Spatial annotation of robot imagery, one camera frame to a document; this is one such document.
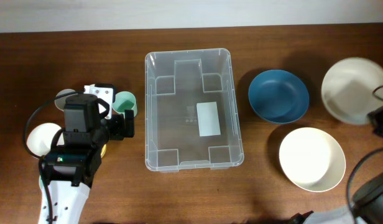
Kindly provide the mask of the mint green cup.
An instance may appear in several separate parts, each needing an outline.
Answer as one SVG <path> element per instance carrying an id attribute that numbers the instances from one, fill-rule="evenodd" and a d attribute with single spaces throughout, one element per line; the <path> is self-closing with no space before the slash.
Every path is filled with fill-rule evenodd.
<path id="1" fill-rule="evenodd" d="M 113 103 L 113 110 L 119 114 L 123 114 L 126 110 L 132 110 L 134 116 L 137 116 L 137 101 L 133 93 L 129 91 L 121 91 L 116 94 Z"/>

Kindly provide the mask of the yellow small bowl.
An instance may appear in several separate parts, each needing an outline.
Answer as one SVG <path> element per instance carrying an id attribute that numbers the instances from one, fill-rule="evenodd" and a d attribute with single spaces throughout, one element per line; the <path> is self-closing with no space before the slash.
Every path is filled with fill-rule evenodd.
<path id="1" fill-rule="evenodd" d="M 105 144 L 101 150 L 101 158 L 104 157 L 105 153 L 106 153 L 106 150 L 107 150 L 107 145 Z"/>

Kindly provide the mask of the beige large bowl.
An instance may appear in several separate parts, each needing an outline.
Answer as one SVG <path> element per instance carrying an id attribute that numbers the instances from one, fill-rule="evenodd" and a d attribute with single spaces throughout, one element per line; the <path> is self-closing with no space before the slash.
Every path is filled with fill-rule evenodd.
<path id="1" fill-rule="evenodd" d="M 353 125 L 369 124 L 367 115 L 383 106 L 372 92 L 383 85 L 383 68 L 372 60 L 352 57 L 335 63 L 321 85 L 326 110 L 337 120 Z"/>

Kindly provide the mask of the white small bowl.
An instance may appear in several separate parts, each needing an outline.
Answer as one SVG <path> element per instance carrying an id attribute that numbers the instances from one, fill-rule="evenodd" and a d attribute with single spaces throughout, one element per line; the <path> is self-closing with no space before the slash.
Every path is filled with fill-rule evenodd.
<path id="1" fill-rule="evenodd" d="M 27 146 L 36 156 L 50 151 L 52 139 L 61 127 L 55 123 L 44 123 L 34 128 L 27 138 Z"/>

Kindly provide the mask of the cream large bowl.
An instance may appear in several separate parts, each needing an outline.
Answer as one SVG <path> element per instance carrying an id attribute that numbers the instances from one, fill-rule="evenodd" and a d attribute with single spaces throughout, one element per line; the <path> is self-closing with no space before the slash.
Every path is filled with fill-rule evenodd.
<path id="1" fill-rule="evenodd" d="M 279 147 L 279 162 L 286 177 L 309 192 L 335 188 L 346 172 L 342 147 L 330 134 L 316 128 L 288 133 Z"/>

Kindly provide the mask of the blue bowl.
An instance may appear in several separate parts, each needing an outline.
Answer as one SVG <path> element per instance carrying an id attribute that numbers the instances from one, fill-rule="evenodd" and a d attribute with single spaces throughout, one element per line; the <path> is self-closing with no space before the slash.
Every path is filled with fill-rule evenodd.
<path id="1" fill-rule="evenodd" d="M 285 70 L 267 70 L 249 85 L 248 99 L 258 117 L 275 124 L 292 123 L 308 111 L 310 94 L 304 82 Z"/>

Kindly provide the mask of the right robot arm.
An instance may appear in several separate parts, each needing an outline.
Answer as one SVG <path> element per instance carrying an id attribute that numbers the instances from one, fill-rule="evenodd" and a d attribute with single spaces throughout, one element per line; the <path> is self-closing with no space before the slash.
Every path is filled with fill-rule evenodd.
<path id="1" fill-rule="evenodd" d="M 366 154 L 352 170 L 346 186 L 347 206 L 329 212 L 297 213 L 287 223 L 383 223 L 383 172 L 362 185 L 354 195 L 350 195 L 351 184 L 358 170 L 368 159 L 381 152 L 383 147 Z"/>

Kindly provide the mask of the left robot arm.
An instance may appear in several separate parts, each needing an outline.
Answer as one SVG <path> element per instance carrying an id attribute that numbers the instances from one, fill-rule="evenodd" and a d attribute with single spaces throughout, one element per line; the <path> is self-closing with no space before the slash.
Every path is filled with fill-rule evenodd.
<path id="1" fill-rule="evenodd" d="M 65 101 L 65 125 L 39 159 L 42 203 L 39 223 L 78 223 L 101 165 L 103 146 L 134 136 L 134 112 L 107 119 L 110 105 L 92 94 Z"/>

